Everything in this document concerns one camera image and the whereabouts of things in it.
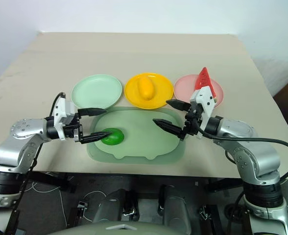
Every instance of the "toy watermelon slice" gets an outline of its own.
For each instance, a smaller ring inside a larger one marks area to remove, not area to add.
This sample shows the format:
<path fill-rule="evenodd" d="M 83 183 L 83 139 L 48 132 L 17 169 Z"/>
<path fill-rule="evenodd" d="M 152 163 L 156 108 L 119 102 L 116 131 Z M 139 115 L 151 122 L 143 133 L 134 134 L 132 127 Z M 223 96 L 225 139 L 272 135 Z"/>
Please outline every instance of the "toy watermelon slice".
<path fill-rule="evenodd" d="M 209 74 L 207 72 L 207 68 L 204 67 L 202 69 L 202 71 L 199 73 L 198 78 L 195 82 L 195 90 L 199 90 L 202 87 L 206 87 L 206 86 L 209 86 L 211 88 L 211 92 L 213 94 L 213 97 L 216 98 L 216 93 L 215 93 L 214 88 L 212 86 L 211 78 L 209 77 Z"/>

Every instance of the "green tray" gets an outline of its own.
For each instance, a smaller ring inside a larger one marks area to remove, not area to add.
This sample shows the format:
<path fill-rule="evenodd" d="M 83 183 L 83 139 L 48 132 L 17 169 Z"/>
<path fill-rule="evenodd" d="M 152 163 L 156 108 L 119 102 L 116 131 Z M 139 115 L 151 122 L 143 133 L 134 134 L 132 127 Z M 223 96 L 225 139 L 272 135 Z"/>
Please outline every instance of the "green tray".
<path fill-rule="evenodd" d="M 105 128 L 121 129 L 125 139 L 118 145 L 105 145 L 101 141 L 89 143 L 91 158 L 99 162 L 124 164 L 169 164 L 184 154 L 183 141 L 152 121 L 164 118 L 182 126 L 179 115 L 170 109 L 143 110 L 135 107 L 113 107 L 94 119 L 91 132 Z"/>

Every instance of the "light green plate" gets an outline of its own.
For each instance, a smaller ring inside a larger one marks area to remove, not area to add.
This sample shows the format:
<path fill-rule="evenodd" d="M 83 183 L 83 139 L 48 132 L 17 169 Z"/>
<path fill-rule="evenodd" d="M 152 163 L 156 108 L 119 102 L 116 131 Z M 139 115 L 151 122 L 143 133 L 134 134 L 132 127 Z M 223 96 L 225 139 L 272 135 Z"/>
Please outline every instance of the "light green plate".
<path fill-rule="evenodd" d="M 114 107 L 94 119 L 91 132 L 105 128 L 118 128 L 124 140 L 117 145 L 101 141 L 89 143 L 90 156 L 100 162 L 125 164 L 168 164 L 177 161 L 184 153 L 184 142 L 159 128 L 153 118 L 163 118 L 181 126 L 181 118 L 170 109 L 154 111 L 133 107 Z"/>
<path fill-rule="evenodd" d="M 71 92 L 76 107 L 107 109 L 120 98 L 122 85 L 118 79 L 106 74 L 96 74 L 78 82 Z"/>

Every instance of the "yellow plate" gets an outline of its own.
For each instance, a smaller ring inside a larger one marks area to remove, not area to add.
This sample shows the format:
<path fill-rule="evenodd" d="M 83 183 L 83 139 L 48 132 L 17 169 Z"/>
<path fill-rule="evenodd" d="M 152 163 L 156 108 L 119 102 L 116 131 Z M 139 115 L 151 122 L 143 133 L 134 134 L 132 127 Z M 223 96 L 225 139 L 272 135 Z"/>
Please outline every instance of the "yellow plate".
<path fill-rule="evenodd" d="M 144 99 L 139 92 L 138 81 L 149 78 L 153 83 L 154 96 L 150 100 Z M 132 77 L 124 87 L 126 99 L 141 109 L 157 109 L 166 105 L 166 100 L 173 96 L 173 85 L 166 77 L 152 72 L 141 73 Z"/>

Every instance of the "pink plate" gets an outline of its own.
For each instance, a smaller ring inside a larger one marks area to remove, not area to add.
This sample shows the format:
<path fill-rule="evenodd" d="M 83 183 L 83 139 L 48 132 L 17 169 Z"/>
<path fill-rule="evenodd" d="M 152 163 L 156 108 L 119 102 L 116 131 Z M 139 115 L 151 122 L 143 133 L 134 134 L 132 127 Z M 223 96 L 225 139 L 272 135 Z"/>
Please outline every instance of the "pink plate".
<path fill-rule="evenodd" d="M 194 92 L 195 81 L 198 74 L 189 74 L 179 78 L 174 84 L 174 95 L 177 99 L 189 103 L 190 97 Z M 217 95 L 217 103 L 215 108 L 218 107 L 223 100 L 223 90 L 221 86 L 214 80 L 211 79 L 214 91 Z"/>

